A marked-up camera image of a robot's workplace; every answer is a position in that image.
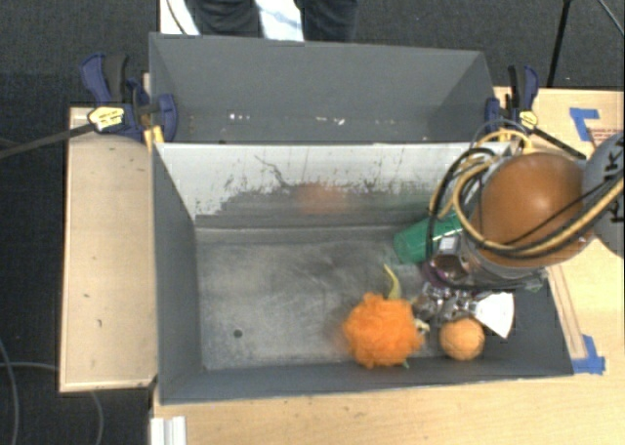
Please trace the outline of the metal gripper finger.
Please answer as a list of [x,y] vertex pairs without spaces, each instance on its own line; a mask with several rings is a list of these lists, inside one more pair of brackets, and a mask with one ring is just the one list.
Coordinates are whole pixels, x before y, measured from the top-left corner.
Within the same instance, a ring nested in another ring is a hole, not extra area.
[[475,299],[473,297],[449,297],[442,299],[438,311],[438,324],[454,322],[462,318],[472,317]]
[[432,320],[440,314],[447,299],[448,290],[425,284],[422,290],[412,299],[414,316],[420,320]]

